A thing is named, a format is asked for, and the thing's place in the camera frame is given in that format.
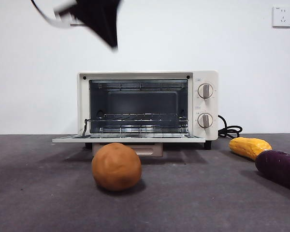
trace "white toaster oven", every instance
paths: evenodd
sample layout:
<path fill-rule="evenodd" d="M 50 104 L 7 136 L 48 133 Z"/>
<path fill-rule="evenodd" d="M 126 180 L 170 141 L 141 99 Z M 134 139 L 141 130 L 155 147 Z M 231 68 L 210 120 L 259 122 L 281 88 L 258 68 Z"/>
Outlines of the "white toaster oven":
<path fill-rule="evenodd" d="M 53 143 L 124 143 L 141 156 L 161 156 L 162 143 L 218 138 L 218 73 L 80 72 L 78 134 Z"/>

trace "orange ball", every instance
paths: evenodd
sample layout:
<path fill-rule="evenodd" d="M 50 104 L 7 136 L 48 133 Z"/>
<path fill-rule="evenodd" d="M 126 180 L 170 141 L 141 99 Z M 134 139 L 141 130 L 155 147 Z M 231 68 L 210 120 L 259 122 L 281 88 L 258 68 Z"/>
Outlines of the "orange ball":
<path fill-rule="evenodd" d="M 142 174 L 139 156 L 132 148 L 120 143 L 100 148 L 92 159 L 91 167 L 97 185 L 110 191 L 134 186 Z"/>

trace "black power cord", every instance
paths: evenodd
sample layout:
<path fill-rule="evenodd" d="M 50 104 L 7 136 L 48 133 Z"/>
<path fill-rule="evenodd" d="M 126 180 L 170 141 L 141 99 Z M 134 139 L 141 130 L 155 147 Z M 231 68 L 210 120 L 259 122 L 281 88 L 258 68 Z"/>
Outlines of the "black power cord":
<path fill-rule="evenodd" d="M 240 132 L 243 131 L 242 127 L 240 127 L 240 126 L 227 126 L 226 120 L 220 115 L 218 115 L 218 117 L 220 117 L 224 123 L 224 128 L 218 130 L 219 137 L 226 138 L 228 136 L 228 137 L 233 138 L 233 139 L 240 137 Z"/>

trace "oven knob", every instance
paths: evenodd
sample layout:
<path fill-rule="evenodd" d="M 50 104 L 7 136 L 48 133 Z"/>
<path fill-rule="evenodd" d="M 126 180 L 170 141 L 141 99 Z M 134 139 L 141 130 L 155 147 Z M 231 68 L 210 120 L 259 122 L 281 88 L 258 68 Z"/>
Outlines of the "oven knob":
<path fill-rule="evenodd" d="M 198 88 L 198 94 L 201 98 L 210 98 L 213 95 L 213 87 L 210 84 L 200 85 Z"/>
<path fill-rule="evenodd" d="M 208 128 L 213 124 L 213 117 L 210 114 L 201 114 L 198 123 L 202 128 Z"/>

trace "electrical socket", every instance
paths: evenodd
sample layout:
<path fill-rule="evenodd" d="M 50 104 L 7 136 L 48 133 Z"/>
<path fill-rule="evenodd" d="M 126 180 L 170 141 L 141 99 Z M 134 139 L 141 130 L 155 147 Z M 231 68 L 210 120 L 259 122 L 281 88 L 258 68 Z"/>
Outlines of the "electrical socket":
<path fill-rule="evenodd" d="M 274 6 L 272 13 L 274 28 L 290 28 L 290 6 Z"/>

